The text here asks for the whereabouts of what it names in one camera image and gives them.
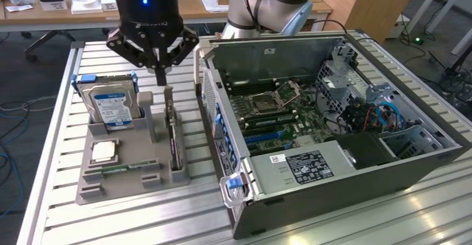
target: white table leg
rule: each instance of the white table leg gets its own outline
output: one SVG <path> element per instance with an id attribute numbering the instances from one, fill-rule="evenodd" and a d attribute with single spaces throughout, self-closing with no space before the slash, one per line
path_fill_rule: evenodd
<path id="1" fill-rule="evenodd" d="M 328 18 L 328 14 L 327 13 L 323 13 L 323 14 L 316 14 L 315 17 L 314 17 L 314 20 L 318 21 L 318 20 L 327 20 Z M 324 24 L 326 22 L 319 22 L 319 23 L 315 23 L 312 26 L 311 26 L 311 31 L 315 32 L 315 31 L 322 31 L 323 30 L 323 27 L 324 27 Z"/>
<path id="2" fill-rule="evenodd" d="M 458 0 L 450 0 L 448 3 L 446 4 L 446 6 L 443 7 L 443 9 L 440 10 L 440 13 L 436 15 L 434 21 L 431 22 L 431 25 L 428 26 L 427 31 L 430 33 L 432 33 L 438 27 L 438 25 L 440 24 L 444 16 L 447 15 L 447 13 L 451 10 L 451 7 L 455 5 Z"/>
<path id="3" fill-rule="evenodd" d="M 416 12 L 415 17 L 412 18 L 412 21 L 411 21 L 411 23 L 407 26 L 407 30 L 408 30 L 410 33 L 412 32 L 412 30 L 414 30 L 420 18 L 426 14 L 426 11 L 427 11 L 428 7 L 431 6 L 432 2 L 434 2 L 434 0 L 426 0 L 426 2 L 423 3 L 419 11 Z"/>
<path id="4" fill-rule="evenodd" d="M 460 55 L 464 52 L 464 48 L 468 46 L 468 44 L 472 42 L 472 28 L 470 32 L 467 33 L 466 37 L 462 39 L 462 41 L 458 43 L 458 46 L 455 49 L 451 51 L 454 55 Z"/>

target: blue pcie slot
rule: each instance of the blue pcie slot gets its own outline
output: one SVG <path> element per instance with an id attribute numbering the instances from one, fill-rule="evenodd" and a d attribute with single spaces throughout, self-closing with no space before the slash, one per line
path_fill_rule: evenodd
<path id="1" fill-rule="evenodd" d="M 279 131 L 276 133 L 264 134 L 264 135 L 260 135 L 256 137 L 248 137 L 244 139 L 244 141 L 247 144 L 251 144 L 251 143 L 258 143 L 258 142 L 263 142 L 267 140 L 280 139 L 283 136 L 283 133 L 284 133 L 284 131 Z"/>

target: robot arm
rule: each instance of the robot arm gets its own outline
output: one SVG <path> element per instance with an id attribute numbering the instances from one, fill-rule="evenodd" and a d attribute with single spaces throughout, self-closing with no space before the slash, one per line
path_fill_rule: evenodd
<path id="1" fill-rule="evenodd" d="M 108 34 L 107 46 L 135 66 L 154 69 L 158 85 L 164 86 L 166 73 L 186 59 L 199 44 L 199 36 L 184 26 L 178 0 L 116 0 L 116 4 L 120 25 Z M 180 35 L 182 43 L 168 52 Z"/>
<path id="2" fill-rule="evenodd" d="M 296 34 L 308 19 L 312 2 L 308 0 L 230 0 L 228 23 L 224 39 L 259 36 L 259 24 L 284 35 Z"/>

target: hard drive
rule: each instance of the hard drive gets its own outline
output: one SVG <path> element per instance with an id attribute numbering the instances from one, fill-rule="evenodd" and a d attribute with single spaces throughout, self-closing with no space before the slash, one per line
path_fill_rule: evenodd
<path id="1" fill-rule="evenodd" d="M 134 126 L 134 119 L 142 117 L 136 83 L 135 73 L 118 76 L 74 75 L 72 86 L 84 101 L 92 123 L 103 122 L 111 131 Z"/>

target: motherboard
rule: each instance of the motherboard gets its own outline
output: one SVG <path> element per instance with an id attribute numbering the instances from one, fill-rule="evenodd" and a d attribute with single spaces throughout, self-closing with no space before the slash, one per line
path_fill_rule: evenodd
<path id="1" fill-rule="evenodd" d="M 236 94 L 230 99 L 251 156 L 323 143 L 332 136 L 311 89 L 296 80 L 239 85 L 230 93 Z"/>

